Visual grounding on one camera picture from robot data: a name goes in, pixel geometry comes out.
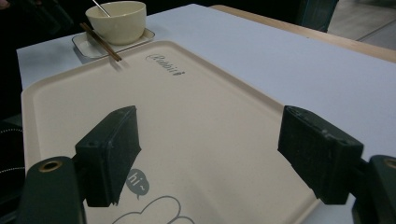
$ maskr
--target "white saucer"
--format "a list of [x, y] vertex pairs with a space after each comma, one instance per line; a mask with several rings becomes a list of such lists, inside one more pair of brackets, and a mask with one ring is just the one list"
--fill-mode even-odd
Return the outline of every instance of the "white saucer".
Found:
[[[140, 36], [134, 43], [129, 45], [111, 45], [108, 44], [115, 52], [119, 52], [125, 49], [141, 45], [143, 43], [149, 42], [154, 38], [155, 34], [149, 29], [145, 29], [142, 36]], [[87, 33], [82, 33], [73, 37], [73, 43], [76, 45], [79, 52], [88, 58], [102, 58], [108, 55], [105, 51], [90, 35]]]

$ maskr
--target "white bowl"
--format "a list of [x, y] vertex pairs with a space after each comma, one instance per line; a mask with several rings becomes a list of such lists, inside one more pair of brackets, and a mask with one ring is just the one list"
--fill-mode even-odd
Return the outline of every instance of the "white bowl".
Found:
[[136, 1], [111, 2], [101, 5], [110, 14], [108, 17], [99, 7], [86, 12], [94, 31], [113, 45], [127, 45], [136, 41], [146, 28], [146, 4]]

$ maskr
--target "wooden chopsticks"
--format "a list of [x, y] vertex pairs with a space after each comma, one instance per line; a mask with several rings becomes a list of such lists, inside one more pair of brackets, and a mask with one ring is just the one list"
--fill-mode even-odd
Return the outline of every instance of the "wooden chopsticks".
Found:
[[120, 55], [118, 55], [116, 52], [114, 52], [114, 50], [99, 36], [96, 34], [96, 32], [94, 32], [90, 26], [87, 25], [87, 23], [83, 22], [80, 23], [79, 26], [81, 26], [82, 29], [85, 30], [85, 32], [87, 32], [90, 36], [93, 37], [93, 39], [96, 40], [96, 42], [98, 42], [102, 48], [104, 48], [107, 53], [113, 57], [114, 60], [116, 60], [116, 62], [121, 61], [122, 58], [120, 57]]

